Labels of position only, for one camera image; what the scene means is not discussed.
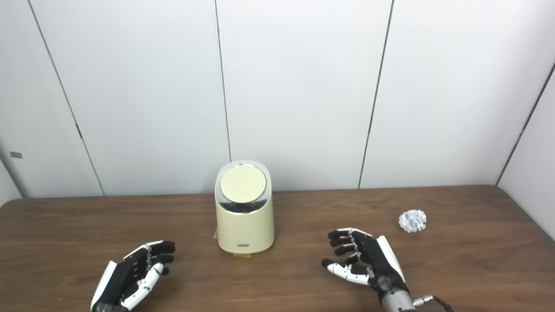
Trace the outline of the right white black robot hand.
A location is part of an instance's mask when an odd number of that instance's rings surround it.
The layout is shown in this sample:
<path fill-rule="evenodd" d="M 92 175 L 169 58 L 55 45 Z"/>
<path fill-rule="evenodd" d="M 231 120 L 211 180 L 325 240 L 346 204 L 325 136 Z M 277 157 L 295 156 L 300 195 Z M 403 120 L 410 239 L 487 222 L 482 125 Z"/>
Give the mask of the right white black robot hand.
<path fill-rule="evenodd" d="M 384 236 L 374 238 L 354 227 L 335 229 L 327 236 L 336 256 L 348 255 L 341 263 L 327 258 L 321 261 L 322 267 L 331 274 L 369 286 L 380 301 L 396 290 L 410 294 L 400 267 L 394 264 L 393 254 L 383 246 Z"/>

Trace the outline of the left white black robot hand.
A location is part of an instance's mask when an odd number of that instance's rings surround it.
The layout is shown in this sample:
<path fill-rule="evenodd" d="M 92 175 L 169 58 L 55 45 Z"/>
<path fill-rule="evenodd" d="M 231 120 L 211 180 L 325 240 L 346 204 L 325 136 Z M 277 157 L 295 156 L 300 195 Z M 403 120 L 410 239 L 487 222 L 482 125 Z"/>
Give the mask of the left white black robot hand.
<path fill-rule="evenodd" d="M 175 242 L 142 244 L 122 261 L 109 261 L 91 300 L 91 312 L 131 312 L 153 290 L 174 261 Z"/>

